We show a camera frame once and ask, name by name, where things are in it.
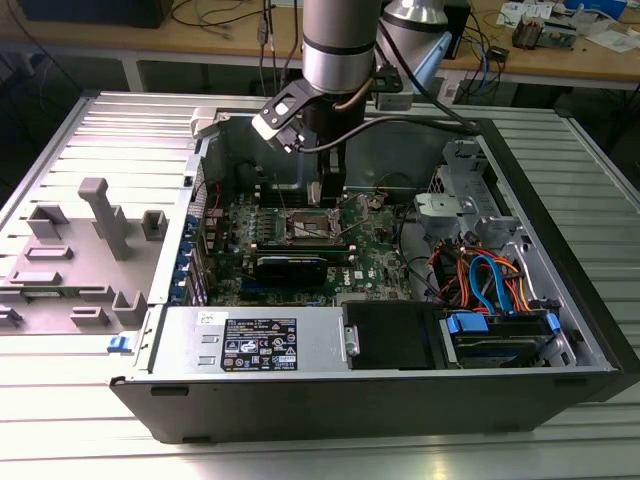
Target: wooden table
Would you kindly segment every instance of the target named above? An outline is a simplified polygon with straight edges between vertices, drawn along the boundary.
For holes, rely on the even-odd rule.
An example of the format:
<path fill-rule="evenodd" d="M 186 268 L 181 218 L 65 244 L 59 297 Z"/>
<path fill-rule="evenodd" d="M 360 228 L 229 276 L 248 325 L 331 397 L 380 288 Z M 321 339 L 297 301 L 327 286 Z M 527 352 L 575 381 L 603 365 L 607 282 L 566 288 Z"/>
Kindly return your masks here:
<path fill-rule="evenodd" d="M 502 0 L 472 0 L 480 30 L 491 39 L 492 45 L 509 50 L 501 81 L 624 90 L 635 89 L 640 82 L 639 48 L 616 53 L 584 37 L 577 39 L 573 50 L 523 50 L 513 47 L 513 29 L 496 25 L 503 3 Z M 615 27 L 619 31 L 624 32 L 630 26 L 635 26 L 640 31 L 640 12 L 627 9 L 620 22 L 624 24 Z M 476 27 L 471 18 L 467 25 Z M 479 62 L 472 48 L 475 47 L 471 43 L 463 42 L 455 60 L 442 62 L 445 83 L 449 84 L 448 89 L 453 95 L 457 84 L 464 78 L 470 78 L 478 68 Z M 495 72 L 497 65 L 494 63 L 491 69 Z"/>
<path fill-rule="evenodd" d="M 572 51 L 555 49 L 520 50 L 511 46 L 512 29 L 497 28 L 495 21 L 501 0 L 473 0 L 474 11 L 481 30 L 492 38 L 492 43 L 510 50 L 502 81 L 547 85 L 568 85 L 591 88 L 633 89 L 640 82 L 640 49 L 618 54 L 579 38 Z M 207 6 L 234 5 L 229 0 L 200 0 L 201 11 Z M 239 8 L 211 15 L 209 20 L 221 21 L 259 10 L 258 0 L 247 2 Z M 233 23 L 233 38 L 223 39 L 196 27 L 181 25 L 168 18 L 159 29 L 66 24 L 56 22 L 30 22 L 24 19 L 18 7 L 14 7 L 23 25 L 52 54 L 85 57 L 115 58 L 122 62 L 129 87 L 143 91 L 144 82 L 138 62 L 145 60 L 189 62 L 201 64 L 248 65 L 258 64 L 259 48 L 256 40 L 258 16 Z M 192 6 L 178 12 L 179 18 L 195 22 Z M 300 30 L 302 14 L 299 14 Z M 278 7 L 273 11 L 276 31 L 275 50 L 277 64 L 284 63 L 294 41 L 293 12 L 291 8 Z M 623 22 L 638 22 L 640 13 L 625 12 Z M 0 0 L 0 49 L 13 52 L 39 52 L 20 31 L 10 17 L 4 0 Z M 301 65 L 300 49 L 291 64 Z M 439 76 L 445 81 L 441 99 L 451 100 L 460 81 L 469 78 L 478 68 L 478 60 L 471 51 L 471 44 L 464 42 L 455 60 L 445 60 Z"/>

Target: computer case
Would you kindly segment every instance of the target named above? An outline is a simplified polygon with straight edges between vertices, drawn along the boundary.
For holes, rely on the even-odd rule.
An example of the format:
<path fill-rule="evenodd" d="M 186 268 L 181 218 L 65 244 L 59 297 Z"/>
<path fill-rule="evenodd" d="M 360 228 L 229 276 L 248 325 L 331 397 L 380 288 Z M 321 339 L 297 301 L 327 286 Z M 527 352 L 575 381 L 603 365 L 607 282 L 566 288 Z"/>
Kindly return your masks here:
<path fill-rule="evenodd" d="M 173 0 L 18 0 L 29 20 L 158 28 Z"/>
<path fill-rule="evenodd" d="M 471 6 L 468 0 L 445 0 L 444 13 L 449 19 L 448 30 L 453 36 L 444 58 L 452 60 L 458 54 L 458 48 L 460 48 L 460 42 L 464 35 L 464 28 L 471 13 Z"/>

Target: gray plastic bracket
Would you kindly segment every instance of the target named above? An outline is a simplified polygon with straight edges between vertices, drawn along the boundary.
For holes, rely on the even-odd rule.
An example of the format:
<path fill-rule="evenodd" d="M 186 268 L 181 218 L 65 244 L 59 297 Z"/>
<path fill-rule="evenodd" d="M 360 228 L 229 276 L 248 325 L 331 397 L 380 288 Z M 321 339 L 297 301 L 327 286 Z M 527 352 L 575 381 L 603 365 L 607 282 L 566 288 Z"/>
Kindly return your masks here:
<path fill-rule="evenodd" d="M 38 205 L 29 218 L 27 224 L 31 231 L 40 241 L 60 240 L 60 234 L 56 230 L 56 225 L 69 223 L 62 210 L 57 205 Z"/>
<path fill-rule="evenodd" d="M 78 196 L 91 207 L 113 258 L 116 261 L 124 261 L 131 252 L 122 234 L 121 226 L 107 199 L 108 188 L 109 184 L 104 178 L 86 177 L 78 188 Z"/>
<path fill-rule="evenodd" d="M 129 305 L 122 292 L 118 292 L 111 307 L 120 323 L 125 327 L 141 326 L 147 313 L 147 301 L 142 292 L 136 293 L 133 305 Z"/>
<path fill-rule="evenodd" d="M 66 245 L 59 247 L 30 247 L 24 256 L 30 262 L 38 260 L 70 260 L 73 257 L 73 251 Z"/>
<path fill-rule="evenodd" d="M 127 218 L 124 216 L 122 207 L 120 205 L 114 205 L 111 207 L 111 210 L 113 211 L 113 216 L 116 217 L 116 223 L 120 227 L 122 235 L 126 238 L 129 234 L 129 229 L 131 226 L 129 225 Z M 93 228 L 95 228 L 98 238 L 104 240 L 104 236 L 102 235 L 102 230 L 100 230 L 100 225 L 98 224 L 98 222 L 93 222 Z"/>
<path fill-rule="evenodd" d="M 111 285 L 100 286 L 91 290 L 80 290 L 78 294 L 85 302 L 110 302 L 116 296 Z"/>
<path fill-rule="evenodd" d="M 106 326 L 109 324 L 109 316 L 102 307 L 73 307 L 69 318 L 78 327 Z"/>
<path fill-rule="evenodd" d="M 62 277 L 58 272 L 16 272 L 9 283 L 20 285 L 60 285 Z"/>
<path fill-rule="evenodd" d="M 167 217 L 162 210 L 147 210 L 140 221 L 148 242 L 161 242 L 167 234 Z"/>
<path fill-rule="evenodd" d="M 0 307 L 0 327 L 18 328 L 23 321 L 13 308 Z"/>

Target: warning label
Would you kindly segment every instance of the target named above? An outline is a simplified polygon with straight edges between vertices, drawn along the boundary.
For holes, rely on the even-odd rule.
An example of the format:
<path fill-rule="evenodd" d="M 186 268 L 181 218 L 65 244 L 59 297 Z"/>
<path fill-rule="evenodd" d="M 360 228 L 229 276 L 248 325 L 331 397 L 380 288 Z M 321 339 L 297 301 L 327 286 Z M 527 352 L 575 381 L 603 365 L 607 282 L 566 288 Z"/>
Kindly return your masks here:
<path fill-rule="evenodd" d="M 296 319 L 227 319 L 223 347 L 225 372 L 297 370 Z"/>

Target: side panel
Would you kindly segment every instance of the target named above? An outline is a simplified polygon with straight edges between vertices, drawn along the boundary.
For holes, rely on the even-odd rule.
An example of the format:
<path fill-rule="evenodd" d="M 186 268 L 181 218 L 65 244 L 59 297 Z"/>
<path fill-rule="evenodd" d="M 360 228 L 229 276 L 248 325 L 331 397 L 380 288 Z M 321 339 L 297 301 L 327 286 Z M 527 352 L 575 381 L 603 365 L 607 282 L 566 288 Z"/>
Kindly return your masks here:
<path fill-rule="evenodd" d="M 120 384 L 164 443 L 529 431 L 615 374 Z"/>

